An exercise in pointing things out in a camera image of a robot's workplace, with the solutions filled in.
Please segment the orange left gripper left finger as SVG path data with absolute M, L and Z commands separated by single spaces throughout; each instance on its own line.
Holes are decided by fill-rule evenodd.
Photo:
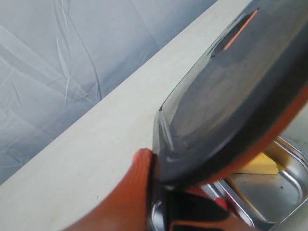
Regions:
M 144 231 L 147 229 L 146 199 L 153 153 L 138 150 L 132 165 L 112 192 L 66 231 Z

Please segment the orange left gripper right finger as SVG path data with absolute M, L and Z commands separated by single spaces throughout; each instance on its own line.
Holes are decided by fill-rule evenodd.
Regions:
M 167 231 L 239 231 L 241 221 L 200 188 L 166 192 Z

